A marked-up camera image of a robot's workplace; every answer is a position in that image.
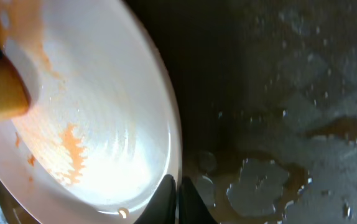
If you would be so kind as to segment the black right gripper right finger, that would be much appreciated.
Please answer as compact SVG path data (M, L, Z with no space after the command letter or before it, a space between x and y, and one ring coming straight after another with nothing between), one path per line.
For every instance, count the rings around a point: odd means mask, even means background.
M179 188L178 221L180 224L218 224L189 177L182 179Z

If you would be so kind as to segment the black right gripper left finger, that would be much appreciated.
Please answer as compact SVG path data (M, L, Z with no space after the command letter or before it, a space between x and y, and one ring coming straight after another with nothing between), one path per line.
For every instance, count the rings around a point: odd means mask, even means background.
M165 175L145 210L134 224L174 224L176 194L174 177Z

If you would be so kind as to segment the white plate back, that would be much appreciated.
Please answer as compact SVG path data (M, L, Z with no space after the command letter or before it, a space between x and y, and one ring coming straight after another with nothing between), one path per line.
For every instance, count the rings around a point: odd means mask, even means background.
M0 121L0 181L41 223L134 223L180 182L174 90L124 1L0 1L0 44L31 97Z

